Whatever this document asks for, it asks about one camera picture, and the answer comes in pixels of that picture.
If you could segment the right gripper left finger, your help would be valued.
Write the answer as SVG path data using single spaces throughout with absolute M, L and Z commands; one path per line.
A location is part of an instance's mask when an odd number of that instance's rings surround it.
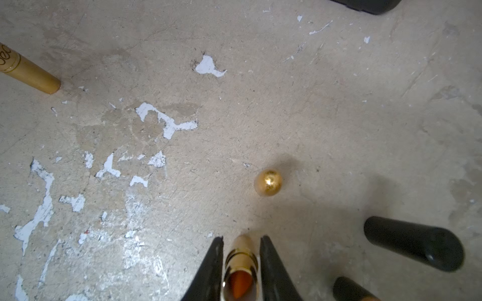
M 223 237 L 215 237 L 182 301 L 220 301 Z

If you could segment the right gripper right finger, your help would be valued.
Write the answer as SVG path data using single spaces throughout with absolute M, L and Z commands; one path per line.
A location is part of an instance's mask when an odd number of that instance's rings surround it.
M 302 301 L 269 236 L 261 238 L 259 253 L 263 300 Z

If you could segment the gold lipstick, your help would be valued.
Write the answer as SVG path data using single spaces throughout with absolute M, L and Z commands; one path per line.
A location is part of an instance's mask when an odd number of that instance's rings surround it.
M 257 300 L 259 262 L 254 243 L 247 235 L 232 243 L 225 262 L 222 282 L 224 300 Z
M 61 87 L 59 79 L 4 44 L 1 44 L 1 73 L 50 95 Z

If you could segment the black lipstick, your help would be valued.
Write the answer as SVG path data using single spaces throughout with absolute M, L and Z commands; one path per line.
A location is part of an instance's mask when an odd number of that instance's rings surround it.
M 338 277 L 332 292 L 336 301 L 380 301 L 378 297 L 348 277 Z

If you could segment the gold lipstick cap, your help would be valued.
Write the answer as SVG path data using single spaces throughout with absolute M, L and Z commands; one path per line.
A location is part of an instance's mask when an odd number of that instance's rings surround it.
M 255 191 L 262 197 L 274 196 L 280 192 L 282 185 L 281 173 L 272 168 L 261 171 L 254 181 Z

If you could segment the black lipstick cap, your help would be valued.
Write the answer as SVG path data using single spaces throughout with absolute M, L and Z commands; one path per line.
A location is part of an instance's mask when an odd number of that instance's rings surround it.
M 364 223 L 367 240 L 443 272 L 463 266 L 465 252 L 460 239 L 445 228 L 371 216 Z

